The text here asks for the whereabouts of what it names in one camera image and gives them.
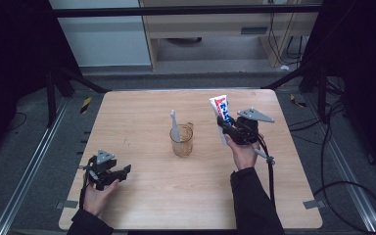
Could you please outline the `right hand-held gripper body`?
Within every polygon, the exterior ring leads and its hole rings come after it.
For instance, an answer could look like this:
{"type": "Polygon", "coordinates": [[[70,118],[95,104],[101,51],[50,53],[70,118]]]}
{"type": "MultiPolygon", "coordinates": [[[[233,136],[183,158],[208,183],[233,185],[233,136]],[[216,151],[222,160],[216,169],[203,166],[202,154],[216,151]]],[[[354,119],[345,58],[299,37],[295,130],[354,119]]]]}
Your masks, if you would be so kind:
{"type": "Polygon", "coordinates": [[[259,140],[260,121],[275,122],[273,117],[269,117],[254,108],[238,111],[237,115],[240,128],[237,128],[238,134],[234,142],[238,145],[249,145],[259,140]]]}

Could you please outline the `light wooden desk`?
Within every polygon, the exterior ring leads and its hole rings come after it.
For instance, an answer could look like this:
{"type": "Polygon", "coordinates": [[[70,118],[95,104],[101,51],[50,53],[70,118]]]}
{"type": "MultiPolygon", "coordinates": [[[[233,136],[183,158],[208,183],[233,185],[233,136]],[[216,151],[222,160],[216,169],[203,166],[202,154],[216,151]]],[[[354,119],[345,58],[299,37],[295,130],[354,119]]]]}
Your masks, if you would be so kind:
{"type": "MultiPolygon", "coordinates": [[[[138,0],[142,7],[320,4],[322,0],[138,0]]],[[[283,53],[293,37],[309,36],[318,14],[221,14],[145,16],[151,59],[158,55],[158,41],[165,38],[196,38],[251,35],[259,38],[272,67],[284,63],[283,53]]]]}

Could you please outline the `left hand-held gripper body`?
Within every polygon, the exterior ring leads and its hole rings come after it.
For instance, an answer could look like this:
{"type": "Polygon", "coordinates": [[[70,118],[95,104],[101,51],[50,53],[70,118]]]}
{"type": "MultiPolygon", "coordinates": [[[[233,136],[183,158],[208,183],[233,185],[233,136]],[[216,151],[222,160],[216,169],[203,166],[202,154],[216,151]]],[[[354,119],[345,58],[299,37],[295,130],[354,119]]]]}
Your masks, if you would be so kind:
{"type": "Polygon", "coordinates": [[[114,179],[110,169],[117,165],[115,155],[102,149],[88,161],[88,173],[90,181],[96,184],[96,189],[103,191],[106,185],[110,185],[114,179]]]}

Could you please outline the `black curtain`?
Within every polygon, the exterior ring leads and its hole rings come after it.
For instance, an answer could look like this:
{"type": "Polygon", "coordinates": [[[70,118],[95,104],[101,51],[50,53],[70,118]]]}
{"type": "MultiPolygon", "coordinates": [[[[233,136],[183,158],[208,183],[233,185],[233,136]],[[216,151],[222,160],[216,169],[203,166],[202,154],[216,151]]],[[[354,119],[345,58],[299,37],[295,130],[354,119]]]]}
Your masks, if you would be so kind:
{"type": "Polygon", "coordinates": [[[49,0],[0,0],[0,138],[53,68],[80,69],[49,0]]]}
{"type": "Polygon", "coordinates": [[[344,80],[345,101],[376,157],[376,0],[323,0],[304,62],[344,80]]]}

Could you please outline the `person's right hand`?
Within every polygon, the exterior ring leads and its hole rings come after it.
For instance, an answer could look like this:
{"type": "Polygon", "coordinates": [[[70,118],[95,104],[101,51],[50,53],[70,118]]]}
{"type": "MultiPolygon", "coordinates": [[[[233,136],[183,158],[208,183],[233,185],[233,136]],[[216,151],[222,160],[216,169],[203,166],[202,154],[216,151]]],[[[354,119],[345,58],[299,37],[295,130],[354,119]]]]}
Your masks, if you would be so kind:
{"type": "Polygon", "coordinates": [[[260,149],[259,143],[237,145],[228,134],[225,134],[225,140],[232,151],[234,164],[238,170],[254,167],[256,165],[258,154],[255,152],[255,149],[260,149]]]}

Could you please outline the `black horizontal bar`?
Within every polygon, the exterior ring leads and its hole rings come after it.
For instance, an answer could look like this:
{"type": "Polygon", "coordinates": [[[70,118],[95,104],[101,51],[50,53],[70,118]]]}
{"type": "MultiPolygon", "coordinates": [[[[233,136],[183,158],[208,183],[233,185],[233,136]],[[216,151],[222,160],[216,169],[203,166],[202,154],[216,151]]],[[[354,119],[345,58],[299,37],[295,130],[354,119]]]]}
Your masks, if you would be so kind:
{"type": "Polygon", "coordinates": [[[130,17],[130,16],[177,16],[221,14],[271,14],[320,12],[322,4],[283,5],[221,5],[221,6],[173,6],[99,9],[56,9],[51,14],[57,18],[79,17],[130,17]]]}

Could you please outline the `white electric toothbrush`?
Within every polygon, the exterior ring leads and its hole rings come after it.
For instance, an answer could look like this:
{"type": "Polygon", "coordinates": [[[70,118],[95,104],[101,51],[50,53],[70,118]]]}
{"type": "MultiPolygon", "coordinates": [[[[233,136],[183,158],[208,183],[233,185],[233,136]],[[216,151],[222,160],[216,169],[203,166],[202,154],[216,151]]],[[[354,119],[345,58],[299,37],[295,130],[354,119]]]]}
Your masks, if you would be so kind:
{"type": "Polygon", "coordinates": [[[175,142],[179,143],[181,139],[180,139],[180,132],[179,132],[178,124],[177,124],[176,117],[175,117],[175,110],[170,111],[170,118],[172,121],[172,130],[171,130],[172,139],[175,142]]]}

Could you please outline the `person's left hand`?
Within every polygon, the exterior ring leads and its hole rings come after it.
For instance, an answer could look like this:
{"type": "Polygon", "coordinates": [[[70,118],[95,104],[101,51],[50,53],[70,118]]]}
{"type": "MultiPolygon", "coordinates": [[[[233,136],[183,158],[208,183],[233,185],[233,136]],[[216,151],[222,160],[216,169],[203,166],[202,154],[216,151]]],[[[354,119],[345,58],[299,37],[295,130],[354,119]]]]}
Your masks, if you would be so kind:
{"type": "Polygon", "coordinates": [[[100,191],[93,187],[93,184],[85,184],[83,209],[95,216],[99,216],[104,210],[109,198],[118,188],[119,181],[115,180],[104,190],[100,191]]]}

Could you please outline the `white cabinet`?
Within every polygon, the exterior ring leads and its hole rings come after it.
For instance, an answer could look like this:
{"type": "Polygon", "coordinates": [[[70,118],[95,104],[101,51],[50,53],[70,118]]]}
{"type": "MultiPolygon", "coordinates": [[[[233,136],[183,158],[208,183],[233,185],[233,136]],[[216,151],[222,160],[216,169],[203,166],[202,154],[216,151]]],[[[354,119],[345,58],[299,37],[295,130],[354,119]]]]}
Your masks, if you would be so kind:
{"type": "MultiPolygon", "coordinates": [[[[54,10],[139,7],[138,0],[50,0],[54,10]]],[[[142,18],[59,18],[81,68],[149,66],[142,18]]]]}

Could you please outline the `grey tape strip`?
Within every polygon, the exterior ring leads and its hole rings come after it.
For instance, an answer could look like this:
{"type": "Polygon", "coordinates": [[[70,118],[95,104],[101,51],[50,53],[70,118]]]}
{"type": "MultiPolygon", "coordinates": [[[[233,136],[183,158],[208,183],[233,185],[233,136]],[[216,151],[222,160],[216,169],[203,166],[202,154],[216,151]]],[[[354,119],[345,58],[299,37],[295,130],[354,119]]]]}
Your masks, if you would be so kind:
{"type": "Polygon", "coordinates": [[[325,204],[322,200],[320,201],[311,200],[311,201],[304,201],[304,206],[307,210],[314,209],[314,208],[322,209],[325,207],[325,204]]]}
{"type": "Polygon", "coordinates": [[[65,200],[65,201],[59,201],[56,204],[56,208],[58,210],[62,210],[64,208],[75,209],[77,205],[78,205],[78,201],[65,200]]]}

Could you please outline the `yellow black striped tape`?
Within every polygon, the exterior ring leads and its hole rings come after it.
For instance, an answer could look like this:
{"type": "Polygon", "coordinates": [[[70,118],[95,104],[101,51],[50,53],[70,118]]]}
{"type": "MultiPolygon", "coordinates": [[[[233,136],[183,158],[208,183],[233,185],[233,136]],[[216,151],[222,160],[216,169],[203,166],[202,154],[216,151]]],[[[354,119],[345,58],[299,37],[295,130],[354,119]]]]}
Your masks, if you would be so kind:
{"type": "Polygon", "coordinates": [[[80,109],[80,113],[81,114],[85,114],[86,113],[86,111],[87,111],[87,109],[89,107],[89,104],[91,102],[91,99],[92,99],[91,97],[86,97],[84,99],[83,104],[82,104],[81,109],[80,109]]]}
{"type": "Polygon", "coordinates": [[[294,94],[290,94],[290,101],[298,107],[306,108],[306,102],[299,101],[294,94]]]}

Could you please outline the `white toothpaste tube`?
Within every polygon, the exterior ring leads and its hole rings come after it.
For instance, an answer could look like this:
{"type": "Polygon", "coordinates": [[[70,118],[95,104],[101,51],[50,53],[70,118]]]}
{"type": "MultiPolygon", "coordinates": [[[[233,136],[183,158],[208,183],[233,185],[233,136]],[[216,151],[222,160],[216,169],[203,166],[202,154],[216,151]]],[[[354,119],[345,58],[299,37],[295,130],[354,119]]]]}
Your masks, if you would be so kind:
{"type": "Polygon", "coordinates": [[[217,125],[218,125],[218,132],[220,135],[220,139],[223,145],[226,144],[225,135],[223,133],[224,127],[231,126],[231,116],[228,112],[228,101],[226,95],[220,95],[216,97],[210,98],[210,103],[213,108],[217,125]]]}

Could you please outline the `black metal stand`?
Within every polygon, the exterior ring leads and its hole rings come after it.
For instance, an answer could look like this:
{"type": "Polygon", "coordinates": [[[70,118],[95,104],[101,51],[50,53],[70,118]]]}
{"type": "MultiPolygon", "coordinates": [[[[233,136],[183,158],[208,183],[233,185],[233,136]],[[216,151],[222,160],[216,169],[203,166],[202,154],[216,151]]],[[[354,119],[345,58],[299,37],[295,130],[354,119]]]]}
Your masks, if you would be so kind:
{"type": "Polygon", "coordinates": [[[66,68],[57,67],[49,70],[46,75],[48,127],[51,127],[55,123],[57,116],[55,90],[58,89],[63,97],[71,97],[74,94],[74,89],[70,83],[71,79],[97,93],[109,92],[109,89],[103,88],[87,80],[82,74],[75,73],[66,68]]]}
{"type": "Polygon", "coordinates": [[[309,62],[301,65],[298,69],[289,72],[277,81],[262,87],[262,89],[275,90],[281,85],[301,76],[303,80],[299,89],[307,93],[317,86],[317,114],[323,122],[326,122],[326,69],[321,63],[309,62]]]}

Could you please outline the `silver metal rail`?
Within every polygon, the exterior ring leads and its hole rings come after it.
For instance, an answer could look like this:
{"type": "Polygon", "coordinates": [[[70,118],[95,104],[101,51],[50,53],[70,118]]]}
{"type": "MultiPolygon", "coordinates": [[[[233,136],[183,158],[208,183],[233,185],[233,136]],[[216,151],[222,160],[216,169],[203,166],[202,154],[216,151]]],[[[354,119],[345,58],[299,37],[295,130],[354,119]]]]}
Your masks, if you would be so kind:
{"type": "Polygon", "coordinates": [[[376,211],[373,208],[369,198],[375,199],[375,195],[369,192],[364,186],[360,185],[357,178],[351,168],[349,167],[347,161],[339,148],[335,138],[333,137],[331,126],[325,121],[330,120],[330,115],[325,116],[320,115],[315,107],[315,101],[313,98],[308,97],[306,99],[308,107],[311,109],[313,114],[319,118],[318,126],[321,132],[324,134],[323,142],[321,144],[321,160],[320,160],[320,181],[321,187],[318,190],[319,193],[323,194],[325,204],[330,208],[331,212],[337,216],[340,220],[344,222],[347,226],[351,227],[353,230],[359,233],[376,235],[376,211]],[[328,152],[328,156],[334,161],[341,179],[339,181],[334,181],[330,183],[325,183],[324,177],[324,157],[325,152],[328,152]],[[354,204],[360,219],[363,222],[362,227],[357,227],[352,224],[347,219],[344,219],[337,211],[336,208],[331,204],[327,189],[337,186],[344,185],[349,192],[352,203],[354,204]]]}
{"type": "Polygon", "coordinates": [[[56,110],[56,116],[53,123],[45,129],[17,187],[12,194],[7,206],[0,215],[0,235],[7,235],[11,225],[18,214],[18,211],[24,201],[24,198],[30,188],[30,185],[39,170],[41,163],[46,156],[48,148],[63,120],[70,98],[62,98],[61,104],[56,110]]]}

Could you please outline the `amber transparent cup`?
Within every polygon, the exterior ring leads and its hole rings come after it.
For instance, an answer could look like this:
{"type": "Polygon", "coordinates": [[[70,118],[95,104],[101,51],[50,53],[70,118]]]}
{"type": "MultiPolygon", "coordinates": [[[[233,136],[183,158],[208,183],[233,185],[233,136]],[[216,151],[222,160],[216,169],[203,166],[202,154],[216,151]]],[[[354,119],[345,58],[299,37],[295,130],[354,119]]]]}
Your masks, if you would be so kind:
{"type": "Polygon", "coordinates": [[[178,157],[188,157],[193,150],[194,125],[192,122],[178,124],[180,139],[179,143],[172,139],[171,131],[169,137],[173,153],[178,157]]]}

